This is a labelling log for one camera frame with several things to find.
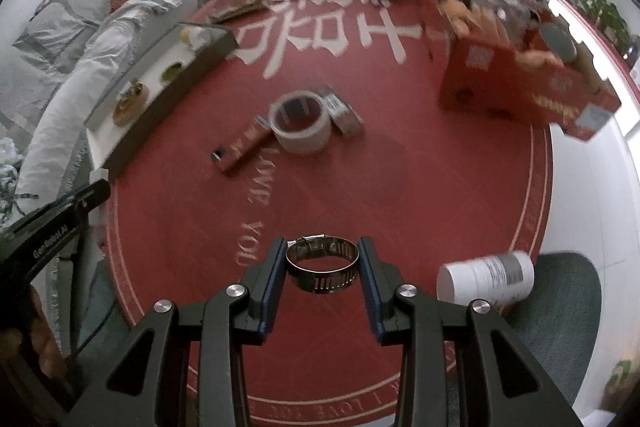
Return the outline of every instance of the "open red box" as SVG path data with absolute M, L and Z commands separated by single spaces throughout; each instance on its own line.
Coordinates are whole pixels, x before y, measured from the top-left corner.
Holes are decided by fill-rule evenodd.
M 459 37 L 440 0 L 420 0 L 428 52 L 440 107 L 498 116 L 542 126 L 560 124 L 565 134 L 588 140 L 613 117 L 620 99 L 593 68 L 593 56 L 578 46 L 564 67 L 523 68 L 517 50 L 478 35 Z M 546 10 L 543 21 L 555 17 Z M 539 35 L 533 35 L 538 47 Z

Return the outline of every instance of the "red ledge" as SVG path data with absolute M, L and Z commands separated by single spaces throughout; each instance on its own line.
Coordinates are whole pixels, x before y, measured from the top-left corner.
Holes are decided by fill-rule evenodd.
M 601 31 L 599 31 L 591 22 L 585 19 L 580 12 L 568 1 L 568 0 L 557 0 L 562 6 L 567 8 L 582 24 L 582 27 L 587 30 L 596 40 L 596 42 L 600 45 L 600 49 L 609 56 L 609 58 L 613 61 L 618 73 L 620 76 L 625 79 L 626 84 L 631 89 L 632 93 L 636 97 L 636 101 L 640 104 L 640 89 L 635 81 L 631 78 L 630 71 L 631 69 L 627 66 L 626 62 L 622 60 L 618 52 L 613 47 L 613 44 L 609 42 L 609 39 L 603 35 Z

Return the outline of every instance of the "roll of tape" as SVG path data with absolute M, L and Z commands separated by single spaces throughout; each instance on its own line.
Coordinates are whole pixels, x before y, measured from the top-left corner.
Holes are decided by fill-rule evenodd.
M 331 136 L 326 103 L 306 90 L 285 94 L 271 105 L 269 124 L 282 148 L 293 154 L 317 152 Z

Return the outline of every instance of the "triangular cutout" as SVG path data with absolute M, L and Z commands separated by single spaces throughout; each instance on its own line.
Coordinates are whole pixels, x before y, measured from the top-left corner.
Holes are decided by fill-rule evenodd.
M 520 360 L 500 331 L 491 332 L 491 341 L 494 345 L 495 360 L 498 364 L 504 396 L 514 398 L 537 391 L 536 378 L 529 372 L 527 366 Z
M 154 332 L 145 331 L 107 381 L 107 389 L 116 393 L 139 396 L 145 384 Z

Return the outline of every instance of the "blue gripper pad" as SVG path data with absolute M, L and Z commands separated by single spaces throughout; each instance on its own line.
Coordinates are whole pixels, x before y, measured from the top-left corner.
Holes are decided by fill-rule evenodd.
M 369 260 L 368 252 L 373 252 L 373 243 L 369 237 L 361 237 L 358 241 L 358 251 L 360 252 L 360 280 L 362 281 L 362 294 L 364 295 L 365 306 L 367 307 L 367 316 L 369 317 L 369 327 L 371 332 L 376 336 L 376 340 L 380 343 L 385 333 L 382 323 L 382 302 L 380 293 L 376 285 L 375 277 Z
M 282 295 L 282 287 L 284 286 L 284 278 L 287 272 L 285 258 L 287 254 L 287 241 L 282 240 L 279 246 L 276 245 L 276 241 L 273 242 L 265 264 L 269 261 L 269 257 L 273 254 L 275 248 L 278 248 L 278 250 L 277 253 L 275 253 L 275 260 L 273 261 L 271 272 L 267 279 L 262 298 L 262 309 L 260 311 L 260 326 L 258 327 L 258 332 L 263 340 L 266 340 L 267 335 L 273 331 L 278 304 L 280 303 L 280 296 Z

